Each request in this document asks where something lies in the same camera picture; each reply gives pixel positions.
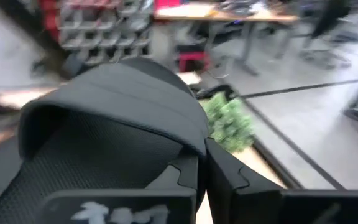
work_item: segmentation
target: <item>green plant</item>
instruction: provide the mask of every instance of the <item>green plant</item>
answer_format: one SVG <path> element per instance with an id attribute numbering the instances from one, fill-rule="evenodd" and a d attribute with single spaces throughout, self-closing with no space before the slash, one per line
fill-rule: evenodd
<path id="1" fill-rule="evenodd" d="M 226 101 L 223 93 L 200 102 L 208 117 L 209 135 L 225 150 L 242 152 L 252 144 L 251 120 L 242 111 L 242 101 Z"/>

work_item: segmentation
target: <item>concrete floor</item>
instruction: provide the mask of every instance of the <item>concrete floor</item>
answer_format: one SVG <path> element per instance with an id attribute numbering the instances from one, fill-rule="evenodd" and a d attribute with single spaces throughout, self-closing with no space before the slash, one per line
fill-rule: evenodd
<path id="1" fill-rule="evenodd" d="M 0 89 L 56 85 L 56 75 L 38 77 L 31 71 L 43 55 L 43 50 L 0 11 Z"/>
<path id="2" fill-rule="evenodd" d="M 255 135 L 304 187 L 358 189 L 358 123 L 342 115 L 358 91 L 358 44 L 336 51 L 351 68 L 325 70 L 299 58 L 304 39 L 293 39 L 285 57 L 273 59 L 283 35 L 255 40 L 249 64 L 259 76 L 234 67 L 225 81 L 246 99 Z M 232 40 L 216 50 L 238 57 L 241 45 Z M 315 41 L 312 48 L 325 45 Z"/>

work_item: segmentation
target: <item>chair backrest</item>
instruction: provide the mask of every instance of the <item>chair backrest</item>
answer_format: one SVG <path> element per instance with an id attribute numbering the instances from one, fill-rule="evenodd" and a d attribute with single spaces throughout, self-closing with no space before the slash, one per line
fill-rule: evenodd
<path id="1" fill-rule="evenodd" d="M 333 30 L 339 22 L 338 19 L 348 15 L 349 11 L 349 0 L 329 0 L 311 34 L 312 38 Z"/>

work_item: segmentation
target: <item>desk surface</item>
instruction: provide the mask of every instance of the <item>desk surface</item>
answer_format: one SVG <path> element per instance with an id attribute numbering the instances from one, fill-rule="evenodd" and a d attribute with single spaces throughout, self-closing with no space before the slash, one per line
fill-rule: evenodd
<path id="1" fill-rule="evenodd" d="M 261 10 L 257 14 L 248 17 L 235 16 L 225 12 L 217 12 L 211 15 L 213 3 L 191 2 L 178 7 L 159 9 L 154 13 L 156 19 L 168 20 L 215 20 L 215 21 L 269 21 L 292 22 L 297 16 L 275 15 L 268 9 Z"/>

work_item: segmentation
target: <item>red stool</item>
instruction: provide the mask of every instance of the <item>red stool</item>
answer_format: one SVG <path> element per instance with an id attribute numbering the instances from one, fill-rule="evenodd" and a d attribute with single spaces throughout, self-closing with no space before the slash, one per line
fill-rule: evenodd
<path id="1" fill-rule="evenodd" d="M 186 71 L 186 64 L 190 60 L 199 60 L 203 62 L 203 70 L 207 70 L 211 61 L 209 55 L 204 51 L 203 45 L 178 45 L 179 53 L 179 71 Z"/>
<path id="2" fill-rule="evenodd" d="M 170 7 L 178 7 L 181 4 L 182 4 L 181 0 L 154 0 L 155 10 L 170 8 Z"/>

